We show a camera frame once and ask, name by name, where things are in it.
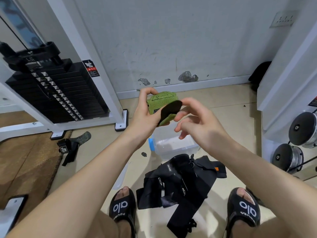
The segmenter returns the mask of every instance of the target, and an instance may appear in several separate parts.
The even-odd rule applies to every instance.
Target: hand
[[[134,112],[131,124],[129,124],[125,131],[126,134],[132,136],[137,142],[137,149],[140,148],[147,138],[152,135],[161,119],[161,110],[163,107],[156,113],[150,115],[146,102],[149,94],[155,95],[158,93],[159,92],[154,88],[143,88],[140,90],[138,106]]]
[[[216,156],[223,149],[227,149],[233,140],[213,112],[196,99],[184,98],[181,101],[186,107],[177,113],[174,121],[178,122],[184,116],[192,115],[181,120],[174,129],[175,132],[182,131],[179,139],[191,135],[196,143],[211,156]]]

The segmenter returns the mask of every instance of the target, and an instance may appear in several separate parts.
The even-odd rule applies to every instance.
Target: baseboard
[[[0,114],[2,113],[10,113],[16,111],[22,111],[23,109],[16,105],[16,104],[8,104],[8,105],[1,105],[0,106]]]
[[[244,76],[236,76],[236,77],[228,77],[228,78],[217,78],[210,79],[198,82],[188,82],[188,83],[179,83],[179,84],[171,84],[166,86],[155,87],[158,92],[162,91],[170,91],[170,92],[182,92],[188,90],[195,90],[201,88],[212,88],[219,87],[225,85],[233,85],[233,84],[242,84],[248,83],[250,75]],[[139,91],[130,90],[124,92],[117,92],[118,99],[127,99],[127,98],[135,98],[139,96]]]

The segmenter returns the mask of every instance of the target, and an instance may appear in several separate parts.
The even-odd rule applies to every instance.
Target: left hand
[[[143,88],[140,90],[138,106],[134,112],[131,124],[126,128],[125,134],[132,136],[137,142],[137,149],[139,149],[150,137],[157,127],[161,119],[160,108],[156,113],[150,115],[149,108],[147,106],[147,96],[149,94],[158,94],[154,88]]]

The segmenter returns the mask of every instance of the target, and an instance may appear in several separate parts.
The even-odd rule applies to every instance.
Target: right hand
[[[233,140],[213,112],[194,98],[184,98],[181,101],[186,107],[174,118],[174,121],[178,122],[174,131],[182,131],[179,139],[191,135],[201,148],[214,157],[227,149]]]

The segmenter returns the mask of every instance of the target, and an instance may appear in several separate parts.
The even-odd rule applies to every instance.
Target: foot
[[[252,197],[248,194],[248,192],[245,191],[244,188],[238,188],[237,189],[237,195],[244,198],[248,202],[255,205],[254,200]],[[239,238],[242,237],[250,237],[252,230],[255,229],[255,227],[250,227],[246,222],[242,220],[237,220],[231,230],[231,236],[232,238]]]
[[[128,196],[128,195],[129,195],[129,187],[125,186],[117,193],[114,200],[121,199],[121,198]],[[117,223],[117,226],[119,229],[119,238],[132,237],[131,225],[128,221],[121,220]]]

